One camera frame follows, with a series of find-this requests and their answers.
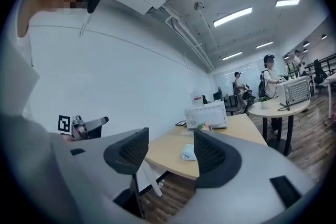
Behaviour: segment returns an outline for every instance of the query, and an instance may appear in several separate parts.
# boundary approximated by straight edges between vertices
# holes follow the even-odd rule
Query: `ceiling light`
[[[289,6],[289,5],[298,5],[299,0],[285,0],[285,1],[277,1],[275,3],[276,7],[282,7],[282,6]]]
[[[236,19],[236,18],[238,18],[240,16],[249,14],[251,12],[252,12],[252,8],[251,7],[250,8],[246,8],[246,9],[241,10],[240,12],[235,12],[235,13],[232,13],[232,14],[230,14],[228,16],[225,16],[225,17],[223,17],[221,19],[215,20],[213,23],[214,23],[214,26],[217,27],[218,25],[221,25],[221,24],[226,23],[226,22],[228,22],[230,20]]]
[[[259,46],[256,47],[256,49],[261,48],[261,47],[263,47],[263,46],[270,45],[270,44],[272,44],[272,43],[273,43],[273,41],[271,41],[271,42],[269,42],[269,43],[265,43],[265,44],[259,45]]]
[[[231,57],[233,57],[233,56],[240,55],[240,54],[242,54],[242,53],[243,53],[243,52],[241,51],[241,52],[238,52],[237,54],[232,54],[232,55],[230,55],[230,56],[228,56],[228,57],[223,58],[222,60],[224,61],[224,60],[229,59],[229,58],[231,58]]]

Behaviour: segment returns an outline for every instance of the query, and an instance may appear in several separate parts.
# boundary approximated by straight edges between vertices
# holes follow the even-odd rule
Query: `white shirt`
[[[37,72],[33,70],[31,44],[28,33],[29,29],[26,35],[22,38],[19,38],[17,34],[17,20],[21,1],[22,0],[17,1],[12,9],[12,12],[8,16],[6,27],[4,28],[6,39],[3,41],[5,43],[4,52],[7,54],[6,57],[8,57],[8,61],[12,61],[10,64],[8,64],[8,62],[3,63],[3,65],[8,66],[4,67],[8,74],[8,76],[4,79],[7,81],[8,87],[19,88],[12,91],[12,95],[20,97],[17,97],[17,100],[14,100],[15,97],[10,96],[10,92],[7,93],[7,101],[2,109],[6,114],[19,113],[28,119],[33,119],[28,98],[39,76]]]
[[[274,69],[272,69],[272,70],[266,69],[264,71],[264,78],[265,78],[265,92],[266,92],[267,96],[270,97],[270,98],[272,98],[273,96],[277,97],[278,94],[275,94],[277,85],[268,83],[269,79],[279,80],[279,77],[275,73]]]
[[[237,94],[241,95],[244,93],[244,90],[242,88],[238,88],[238,86],[243,86],[239,79],[235,80],[236,88],[237,88]]]
[[[294,63],[298,67],[300,75],[302,75],[302,73],[305,70],[305,66],[301,63],[301,67],[299,67],[300,61],[301,61],[300,58],[295,55],[295,57],[294,57]]]

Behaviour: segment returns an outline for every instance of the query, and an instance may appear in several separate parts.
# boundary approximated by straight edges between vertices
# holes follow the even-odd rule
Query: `man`
[[[22,79],[18,78],[16,81],[12,79],[9,81],[9,77],[14,78],[17,76],[18,70],[13,70],[13,67],[7,68],[7,77],[6,79],[10,84],[13,84],[13,88],[20,88],[22,92],[27,89],[27,92],[31,92],[34,85],[38,80],[38,74],[35,70],[33,70],[33,59],[31,53],[31,45],[29,40],[29,21],[33,18],[35,14],[41,11],[54,12],[58,9],[64,8],[78,8],[85,7],[87,0],[18,0],[14,5],[12,13],[9,16],[6,27],[4,28],[4,39],[7,40],[4,52],[8,53],[8,59],[12,59],[15,61],[16,66],[20,66],[22,71],[21,73],[25,73],[26,77],[30,77],[31,81],[28,83],[26,81],[26,85],[20,85]],[[24,63],[20,63],[20,59],[22,59],[27,64],[27,68],[24,67]],[[30,109],[29,102],[25,101],[25,104],[22,104],[22,101],[15,100],[13,96],[14,93],[9,92],[3,100],[6,100],[1,107],[2,111],[6,114],[21,114],[28,119],[32,119],[32,113]],[[30,93],[21,94],[23,99],[27,99]]]
[[[307,72],[305,71],[305,62],[303,62],[304,56],[300,60],[299,58],[300,51],[295,50],[295,56],[294,56],[294,65],[296,66],[296,69],[298,70],[298,75],[300,77],[307,76]]]
[[[243,93],[245,90],[248,90],[241,82],[240,82],[240,74],[239,72],[235,72],[235,85],[237,88],[237,99],[238,99],[238,106],[237,106],[237,113],[242,113],[242,109],[246,107],[245,102],[243,101]]]
[[[277,84],[284,82],[285,79],[279,79],[278,75],[273,69],[274,55],[268,54],[264,57],[264,66],[266,68],[266,70],[264,71],[265,93],[269,98],[277,97]],[[277,131],[279,129],[279,123],[277,118],[271,119],[271,126],[274,134],[277,135]]]

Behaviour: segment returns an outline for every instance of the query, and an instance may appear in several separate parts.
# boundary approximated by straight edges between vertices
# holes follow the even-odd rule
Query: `wooden floor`
[[[263,132],[262,119],[250,116]],[[321,93],[311,99],[306,112],[294,116],[292,151],[288,158],[304,170],[315,182],[322,180],[335,156],[336,134],[324,125],[328,118],[328,97]],[[286,139],[288,119],[282,119],[282,135]],[[268,138],[275,138],[270,123]],[[165,223],[190,200],[194,194],[194,181],[174,174],[165,177],[162,197],[151,189],[141,196],[145,219],[151,223]]]

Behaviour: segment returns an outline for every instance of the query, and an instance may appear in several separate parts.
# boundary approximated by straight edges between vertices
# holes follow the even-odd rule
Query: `air vent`
[[[285,87],[286,99],[289,100],[289,89]]]

